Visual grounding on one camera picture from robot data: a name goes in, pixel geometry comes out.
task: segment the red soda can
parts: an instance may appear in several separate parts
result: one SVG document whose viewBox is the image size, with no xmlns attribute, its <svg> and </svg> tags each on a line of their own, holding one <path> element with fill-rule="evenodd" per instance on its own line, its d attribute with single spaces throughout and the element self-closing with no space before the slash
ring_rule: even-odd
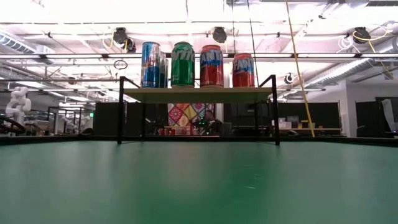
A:
<svg viewBox="0 0 398 224">
<path fill-rule="evenodd" d="M 223 52 L 218 45 L 206 45 L 201 49 L 200 87 L 224 87 Z"/>
<path fill-rule="evenodd" d="M 254 87 L 254 62 L 251 54 L 236 54 L 232 67 L 233 87 Z"/>
</svg>

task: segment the green table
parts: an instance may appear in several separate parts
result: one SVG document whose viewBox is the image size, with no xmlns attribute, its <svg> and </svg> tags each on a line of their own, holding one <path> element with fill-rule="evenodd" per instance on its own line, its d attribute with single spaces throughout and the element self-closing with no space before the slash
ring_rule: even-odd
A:
<svg viewBox="0 0 398 224">
<path fill-rule="evenodd" d="M 398 150 L 323 142 L 0 147 L 0 223 L 398 223 Z"/>
</svg>

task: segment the blue soda can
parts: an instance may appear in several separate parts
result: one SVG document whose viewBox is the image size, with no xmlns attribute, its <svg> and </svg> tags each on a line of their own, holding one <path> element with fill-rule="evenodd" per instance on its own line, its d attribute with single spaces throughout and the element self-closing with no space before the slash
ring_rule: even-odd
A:
<svg viewBox="0 0 398 224">
<path fill-rule="evenodd" d="M 145 42 L 142 45 L 141 87 L 160 87 L 160 45 Z"/>
<path fill-rule="evenodd" d="M 169 68 L 168 60 L 166 59 L 166 54 L 160 53 L 160 88 L 167 88 L 167 69 Z"/>
</svg>

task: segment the sprite can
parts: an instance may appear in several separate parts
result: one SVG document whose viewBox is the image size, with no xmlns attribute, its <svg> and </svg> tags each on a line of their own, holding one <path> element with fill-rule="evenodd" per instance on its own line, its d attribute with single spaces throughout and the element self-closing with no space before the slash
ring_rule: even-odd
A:
<svg viewBox="0 0 398 224">
<path fill-rule="evenodd" d="M 171 79 L 173 88 L 193 88 L 195 86 L 195 52 L 187 42 L 179 42 L 174 45 Z"/>
</svg>

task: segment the patterned artwork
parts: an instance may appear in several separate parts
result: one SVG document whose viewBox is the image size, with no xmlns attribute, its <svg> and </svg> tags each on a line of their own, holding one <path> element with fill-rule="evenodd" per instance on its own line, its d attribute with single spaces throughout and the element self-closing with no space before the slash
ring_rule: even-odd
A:
<svg viewBox="0 0 398 224">
<path fill-rule="evenodd" d="M 191 126 L 205 111 L 214 111 L 214 107 L 211 103 L 169 103 L 169 126 Z"/>
</svg>

